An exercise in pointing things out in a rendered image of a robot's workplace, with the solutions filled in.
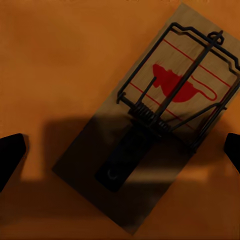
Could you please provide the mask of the mousetrap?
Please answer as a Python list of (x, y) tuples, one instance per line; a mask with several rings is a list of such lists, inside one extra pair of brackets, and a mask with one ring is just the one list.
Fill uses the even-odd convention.
[(240, 93), (240, 40), (184, 2), (51, 169), (132, 237)]

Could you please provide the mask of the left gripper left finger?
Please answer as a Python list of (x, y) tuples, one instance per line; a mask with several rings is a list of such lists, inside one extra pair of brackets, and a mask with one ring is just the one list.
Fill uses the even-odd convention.
[(26, 152), (22, 133), (0, 138), (0, 193)]

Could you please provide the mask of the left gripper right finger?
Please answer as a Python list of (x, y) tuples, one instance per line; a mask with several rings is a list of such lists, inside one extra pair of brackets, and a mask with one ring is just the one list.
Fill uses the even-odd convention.
[(229, 133), (225, 145), (224, 151), (233, 162), (235, 167), (240, 173), (240, 135), (235, 133)]

